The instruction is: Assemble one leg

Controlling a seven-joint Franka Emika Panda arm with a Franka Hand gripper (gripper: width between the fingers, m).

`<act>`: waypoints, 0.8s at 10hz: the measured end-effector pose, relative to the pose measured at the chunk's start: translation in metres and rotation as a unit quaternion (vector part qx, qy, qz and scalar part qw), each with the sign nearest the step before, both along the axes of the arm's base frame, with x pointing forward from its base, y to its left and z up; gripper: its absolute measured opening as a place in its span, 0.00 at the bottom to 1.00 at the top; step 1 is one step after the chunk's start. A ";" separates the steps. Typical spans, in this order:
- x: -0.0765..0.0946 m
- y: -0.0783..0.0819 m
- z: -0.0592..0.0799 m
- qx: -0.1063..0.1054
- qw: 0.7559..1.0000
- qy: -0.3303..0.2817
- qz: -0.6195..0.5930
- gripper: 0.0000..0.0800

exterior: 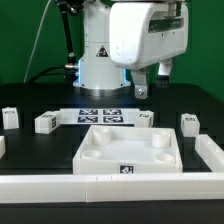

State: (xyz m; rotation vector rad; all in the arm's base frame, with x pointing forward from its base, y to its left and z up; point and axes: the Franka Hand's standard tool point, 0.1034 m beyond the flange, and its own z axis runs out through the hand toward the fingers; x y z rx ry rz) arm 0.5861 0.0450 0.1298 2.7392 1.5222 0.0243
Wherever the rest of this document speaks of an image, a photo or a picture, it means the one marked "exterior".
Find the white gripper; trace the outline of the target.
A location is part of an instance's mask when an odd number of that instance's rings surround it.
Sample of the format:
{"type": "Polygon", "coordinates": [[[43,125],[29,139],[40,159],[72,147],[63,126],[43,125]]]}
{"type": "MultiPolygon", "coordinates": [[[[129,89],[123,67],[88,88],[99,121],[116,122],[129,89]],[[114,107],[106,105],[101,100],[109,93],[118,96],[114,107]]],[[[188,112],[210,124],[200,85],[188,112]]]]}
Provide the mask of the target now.
{"type": "Polygon", "coordinates": [[[132,70],[135,97],[146,99],[148,83],[144,67],[160,62],[156,86],[167,88],[173,67],[170,58],[186,51],[188,8],[182,3],[178,14],[172,16],[168,3],[117,2],[110,12],[109,42],[113,63],[132,70]]]}

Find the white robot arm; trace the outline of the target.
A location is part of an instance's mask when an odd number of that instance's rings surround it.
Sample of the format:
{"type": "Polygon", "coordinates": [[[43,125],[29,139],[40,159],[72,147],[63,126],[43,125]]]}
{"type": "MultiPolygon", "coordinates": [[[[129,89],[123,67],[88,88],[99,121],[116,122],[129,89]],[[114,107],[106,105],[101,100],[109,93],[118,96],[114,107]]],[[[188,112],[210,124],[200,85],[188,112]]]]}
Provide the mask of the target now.
{"type": "Polygon", "coordinates": [[[186,0],[101,0],[84,3],[84,54],[75,89],[92,96],[113,96],[135,88],[148,97],[147,68],[159,66],[156,85],[169,85],[173,58],[188,43],[186,0]]]}

